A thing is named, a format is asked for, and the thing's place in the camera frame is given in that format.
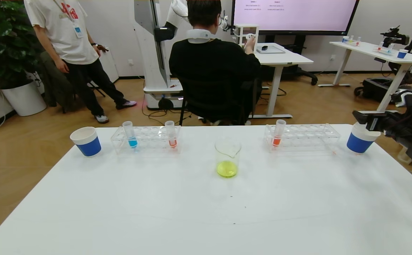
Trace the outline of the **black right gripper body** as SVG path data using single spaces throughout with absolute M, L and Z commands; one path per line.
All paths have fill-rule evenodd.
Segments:
M 384 132 L 397 125 L 399 118 L 393 112 L 369 113 L 366 129 L 371 132 Z

